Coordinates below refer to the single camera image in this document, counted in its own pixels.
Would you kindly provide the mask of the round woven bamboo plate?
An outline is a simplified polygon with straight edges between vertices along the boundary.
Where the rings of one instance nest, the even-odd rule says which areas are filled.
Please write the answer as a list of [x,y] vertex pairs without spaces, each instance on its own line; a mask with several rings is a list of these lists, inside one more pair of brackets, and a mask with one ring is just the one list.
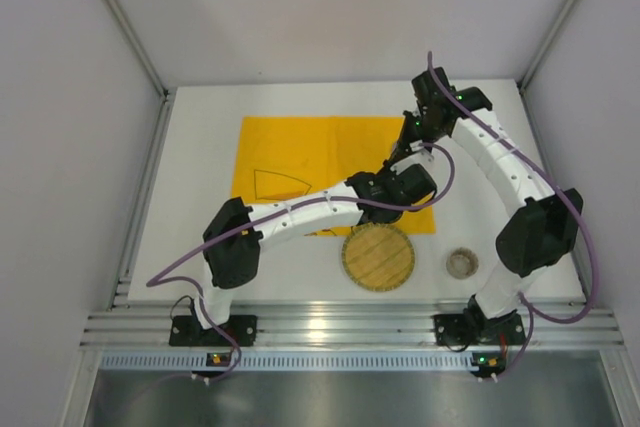
[[415,250],[409,237],[390,224],[354,227],[341,248],[341,263],[357,286],[376,293],[403,286],[412,276]]

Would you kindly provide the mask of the yellow cartoon placemat cloth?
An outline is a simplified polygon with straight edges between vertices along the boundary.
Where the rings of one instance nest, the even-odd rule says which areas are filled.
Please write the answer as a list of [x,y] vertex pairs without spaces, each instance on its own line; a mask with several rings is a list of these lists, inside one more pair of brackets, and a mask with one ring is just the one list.
[[367,186],[392,153],[401,117],[246,117],[231,196],[246,204],[290,200],[367,172]]

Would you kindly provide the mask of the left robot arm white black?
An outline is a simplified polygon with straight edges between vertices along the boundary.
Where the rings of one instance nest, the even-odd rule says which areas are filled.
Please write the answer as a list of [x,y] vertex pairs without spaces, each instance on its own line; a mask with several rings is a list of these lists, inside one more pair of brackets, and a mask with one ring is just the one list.
[[230,317],[233,291],[257,275],[260,256],[283,242],[337,227],[393,224],[438,192],[429,172],[432,144],[425,115],[405,111],[390,157],[376,172],[357,172],[320,192],[291,200],[226,201],[203,233],[210,279],[194,302],[194,316],[210,330]]

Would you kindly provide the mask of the small grey cup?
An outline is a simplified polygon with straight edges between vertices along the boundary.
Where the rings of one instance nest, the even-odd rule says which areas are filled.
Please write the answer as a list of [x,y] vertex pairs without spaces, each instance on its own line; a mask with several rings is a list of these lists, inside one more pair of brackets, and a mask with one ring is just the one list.
[[448,254],[445,267],[454,279],[465,280],[478,272],[479,259],[471,249],[459,247]]

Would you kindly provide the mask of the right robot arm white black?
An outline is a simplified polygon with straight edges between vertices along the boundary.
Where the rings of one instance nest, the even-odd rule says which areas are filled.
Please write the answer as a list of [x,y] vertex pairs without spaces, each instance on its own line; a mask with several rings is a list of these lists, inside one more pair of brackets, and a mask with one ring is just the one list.
[[452,139],[476,163],[497,192],[508,221],[495,240],[497,265],[464,311],[485,332],[507,319],[520,294],[573,250],[583,207],[574,189],[557,193],[521,158],[493,106],[477,87],[456,91],[442,68],[425,71],[412,82],[421,137]]

